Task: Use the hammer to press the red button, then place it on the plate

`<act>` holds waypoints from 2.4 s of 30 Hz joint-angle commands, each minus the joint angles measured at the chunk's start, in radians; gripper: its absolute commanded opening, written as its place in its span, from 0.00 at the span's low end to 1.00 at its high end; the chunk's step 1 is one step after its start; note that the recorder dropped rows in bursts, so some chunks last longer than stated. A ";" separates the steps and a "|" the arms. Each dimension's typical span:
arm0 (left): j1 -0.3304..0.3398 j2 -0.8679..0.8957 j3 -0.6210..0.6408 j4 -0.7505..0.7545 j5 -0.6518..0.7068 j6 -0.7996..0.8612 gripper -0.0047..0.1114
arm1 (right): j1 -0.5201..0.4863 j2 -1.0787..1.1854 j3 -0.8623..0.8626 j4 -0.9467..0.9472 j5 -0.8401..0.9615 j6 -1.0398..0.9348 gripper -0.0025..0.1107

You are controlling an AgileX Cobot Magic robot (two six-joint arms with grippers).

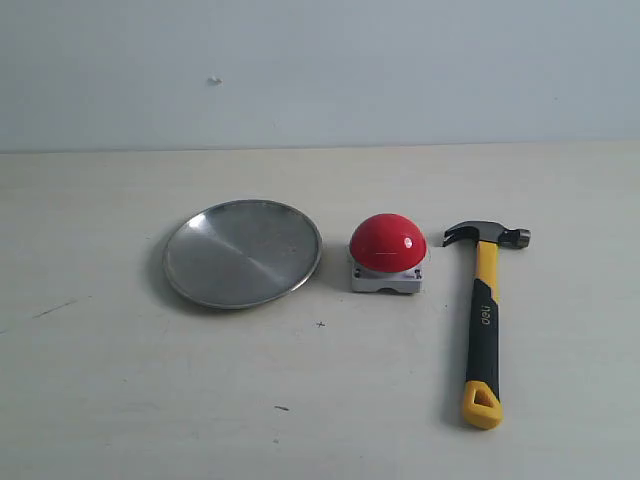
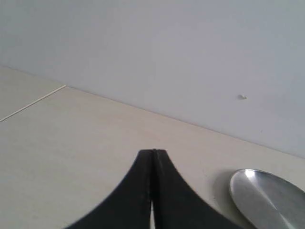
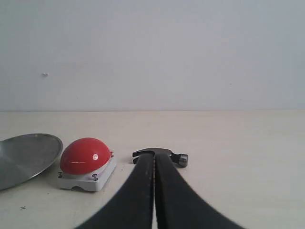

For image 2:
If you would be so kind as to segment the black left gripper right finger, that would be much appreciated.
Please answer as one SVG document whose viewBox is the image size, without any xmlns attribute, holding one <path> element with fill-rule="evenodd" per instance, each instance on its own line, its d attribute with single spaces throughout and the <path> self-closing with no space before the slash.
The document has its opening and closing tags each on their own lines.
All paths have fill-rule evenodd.
<svg viewBox="0 0 305 229">
<path fill-rule="evenodd" d="M 152 155 L 152 202 L 157 229 L 240 228 L 195 193 L 165 150 L 154 149 Z"/>
</svg>

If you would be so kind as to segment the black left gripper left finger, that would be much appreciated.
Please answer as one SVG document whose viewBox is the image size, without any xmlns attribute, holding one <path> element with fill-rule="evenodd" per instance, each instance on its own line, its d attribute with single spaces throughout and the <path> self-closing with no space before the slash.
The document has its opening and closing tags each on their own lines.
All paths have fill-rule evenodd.
<svg viewBox="0 0 305 229">
<path fill-rule="evenodd" d="M 152 150 L 140 150 L 131 168 L 111 194 L 67 228 L 149 229 L 152 159 Z"/>
</svg>

